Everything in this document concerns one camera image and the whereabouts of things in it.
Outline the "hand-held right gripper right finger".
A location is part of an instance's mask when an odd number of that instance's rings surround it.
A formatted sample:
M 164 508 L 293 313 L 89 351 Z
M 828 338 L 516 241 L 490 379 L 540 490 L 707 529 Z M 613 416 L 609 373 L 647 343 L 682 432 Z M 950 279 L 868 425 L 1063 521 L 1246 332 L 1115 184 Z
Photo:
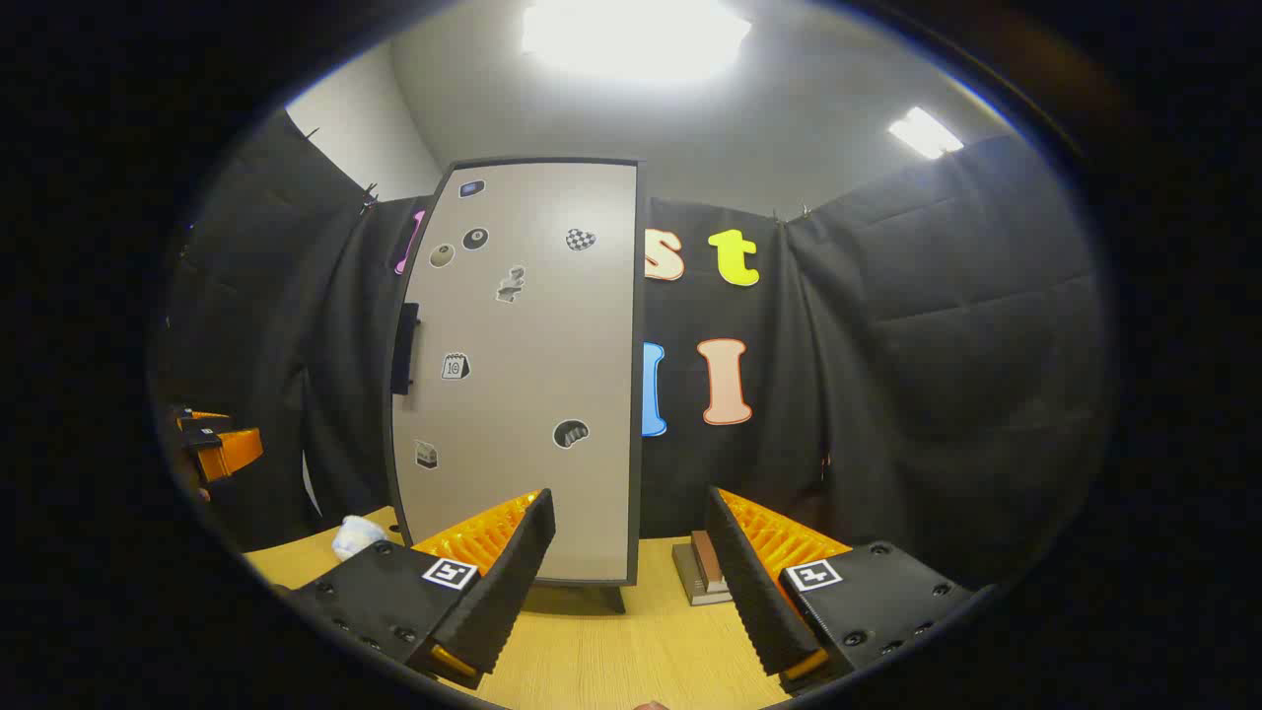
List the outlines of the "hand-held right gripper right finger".
M 968 586 L 892 540 L 840 542 L 716 486 L 705 531 L 764 673 L 793 696 L 914 653 L 997 591 Z

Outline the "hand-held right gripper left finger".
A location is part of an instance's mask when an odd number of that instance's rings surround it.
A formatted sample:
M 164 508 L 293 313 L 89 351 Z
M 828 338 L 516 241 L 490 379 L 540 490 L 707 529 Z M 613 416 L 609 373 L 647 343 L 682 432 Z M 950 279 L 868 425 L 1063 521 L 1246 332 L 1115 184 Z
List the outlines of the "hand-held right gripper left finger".
M 551 491 L 529 491 L 415 545 L 374 540 L 286 599 L 398 665 L 473 690 L 509 643 L 555 530 Z

